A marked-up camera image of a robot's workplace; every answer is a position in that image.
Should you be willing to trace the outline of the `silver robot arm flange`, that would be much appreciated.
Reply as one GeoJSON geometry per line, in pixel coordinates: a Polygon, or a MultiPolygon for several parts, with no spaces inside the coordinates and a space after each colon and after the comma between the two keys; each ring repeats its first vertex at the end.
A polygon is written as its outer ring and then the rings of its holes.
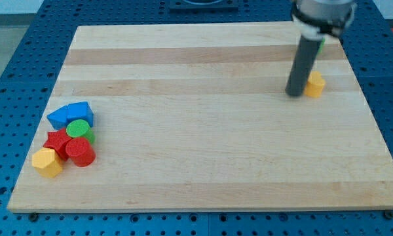
{"type": "Polygon", "coordinates": [[[353,23],[356,7],[354,0],[294,0],[291,18],[305,39],[340,38],[353,23]]]}

